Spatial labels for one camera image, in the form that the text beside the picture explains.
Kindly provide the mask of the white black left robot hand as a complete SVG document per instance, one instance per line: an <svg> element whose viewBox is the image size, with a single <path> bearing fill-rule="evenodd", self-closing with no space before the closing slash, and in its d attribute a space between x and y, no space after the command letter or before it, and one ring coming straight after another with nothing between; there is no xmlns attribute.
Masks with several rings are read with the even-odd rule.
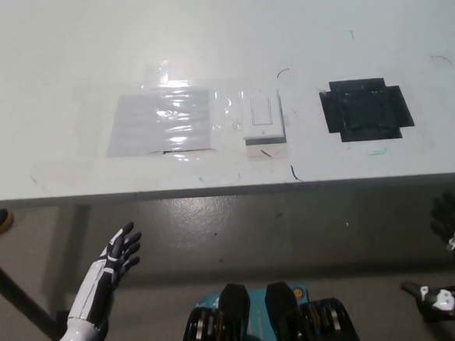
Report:
<svg viewBox="0 0 455 341"><path fill-rule="evenodd" d="M106 334L115 291L125 274L140 261L142 234L132 232L134 226L129 222L118 230L91 264L68 313L68 327L85 322L100 337Z"/></svg>

